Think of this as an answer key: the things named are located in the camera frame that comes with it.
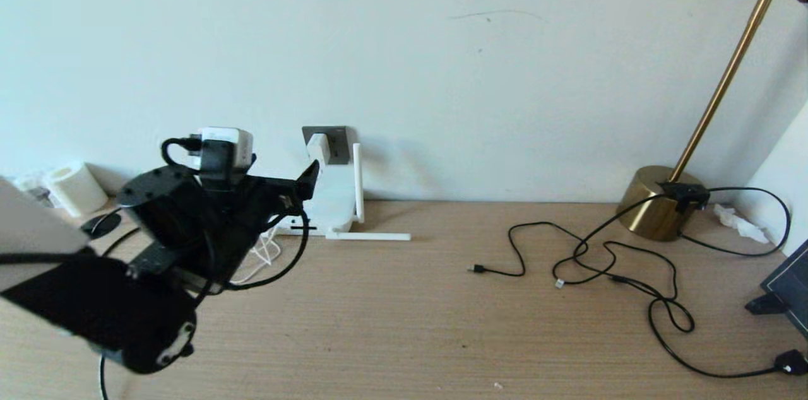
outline black clip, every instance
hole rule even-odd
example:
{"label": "black clip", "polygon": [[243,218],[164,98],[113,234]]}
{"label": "black clip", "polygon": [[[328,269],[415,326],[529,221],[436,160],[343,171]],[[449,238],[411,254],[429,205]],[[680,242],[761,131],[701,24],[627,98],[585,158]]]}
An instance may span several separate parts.
{"label": "black clip", "polygon": [[659,187],[676,200],[676,211],[683,214],[690,204],[695,203],[697,209],[704,209],[710,201],[710,191],[701,184],[681,184],[681,182],[659,182]]}

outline desk lamp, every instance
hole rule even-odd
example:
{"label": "desk lamp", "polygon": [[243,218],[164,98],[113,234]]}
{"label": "desk lamp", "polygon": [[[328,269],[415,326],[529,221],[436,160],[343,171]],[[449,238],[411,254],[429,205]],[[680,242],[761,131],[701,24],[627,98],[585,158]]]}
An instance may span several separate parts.
{"label": "desk lamp", "polygon": [[[798,0],[800,3],[808,3],[808,0]],[[665,182],[684,182],[685,184],[701,184],[701,181],[684,172],[687,166],[687,161],[690,160],[693,151],[698,146],[701,136],[707,130],[710,124],[710,119],[713,118],[718,104],[727,92],[727,88],[732,83],[732,78],[735,77],[735,72],[747,52],[752,38],[755,36],[757,28],[760,26],[771,0],[757,0],[755,8],[752,9],[747,27],[744,34],[741,35],[738,46],[735,48],[730,58],[730,63],[727,64],[727,69],[724,71],[721,80],[718,82],[713,98],[707,104],[707,109],[704,110],[704,115],[701,116],[699,124],[696,125],[696,130],[690,135],[690,141],[687,142],[684,152],[679,157],[679,161],[674,168],[659,167],[658,165],[650,165],[650,167],[643,167],[637,170],[634,178],[629,184],[626,195],[617,208],[620,211],[630,207],[632,204],[641,201],[642,199],[651,196],[663,195],[663,187],[660,184]],[[684,211],[678,211],[678,202],[673,198],[663,197],[659,199],[652,199],[647,201],[644,205],[635,208],[632,211],[624,214],[620,218],[620,222],[629,230],[640,236],[655,241],[673,241],[679,237],[679,229],[687,222],[687,219],[693,214],[696,209],[696,204],[690,204]]]}

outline tissue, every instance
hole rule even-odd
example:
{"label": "tissue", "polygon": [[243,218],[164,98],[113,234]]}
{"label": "tissue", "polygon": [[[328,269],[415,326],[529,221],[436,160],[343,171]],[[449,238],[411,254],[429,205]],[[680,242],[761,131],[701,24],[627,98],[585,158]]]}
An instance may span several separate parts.
{"label": "tissue", "polygon": [[763,231],[760,230],[760,228],[751,224],[749,221],[736,216],[733,208],[724,208],[721,206],[721,204],[716,204],[715,207],[713,207],[713,212],[716,216],[718,216],[718,219],[721,221],[722,225],[735,228],[738,230],[738,234],[741,236],[750,237],[761,244],[767,244],[769,242],[768,238],[765,236]]}

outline white plastic rod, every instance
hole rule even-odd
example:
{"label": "white plastic rod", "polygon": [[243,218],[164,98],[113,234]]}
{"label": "white plastic rod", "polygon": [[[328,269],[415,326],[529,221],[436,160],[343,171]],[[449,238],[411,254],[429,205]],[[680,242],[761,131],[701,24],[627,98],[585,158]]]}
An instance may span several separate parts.
{"label": "white plastic rod", "polygon": [[362,186],[362,145],[354,143],[353,150],[354,150],[354,189],[356,193],[356,221],[358,221],[359,223],[364,223],[364,188]]}
{"label": "white plastic rod", "polygon": [[346,241],[412,241],[409,233],[326,233],[326,239]]}

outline white cable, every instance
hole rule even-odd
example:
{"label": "white cable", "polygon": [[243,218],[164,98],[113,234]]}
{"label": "white cable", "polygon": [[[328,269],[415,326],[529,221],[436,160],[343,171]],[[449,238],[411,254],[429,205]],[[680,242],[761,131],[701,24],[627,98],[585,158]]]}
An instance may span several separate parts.
{"label": "white cable", "polygon": [[[280,256],[280,253],[283,251],[283,248],[280,247],[280,244],[275,241],[275,233],[277,232],[278,227],[274,226],[271,230],[268,230],[261,234],[259,237],[259,241],[261,242],[261,247],[253,247],[250,250],[251,254],[254,254],[261,262],[257,265],[251,273],[249,273],[246,277],[238,280],[230,280],[231,284],[239,285],[245,282],[248,282],[250,279],[255,277],[255,274],[260,273],[260,271],[268,266],[272,265],[272,262],[275,261]],[[269,245],[274,245],[275,250],[277,250],[274,254],[269,254],[268,247]]]}

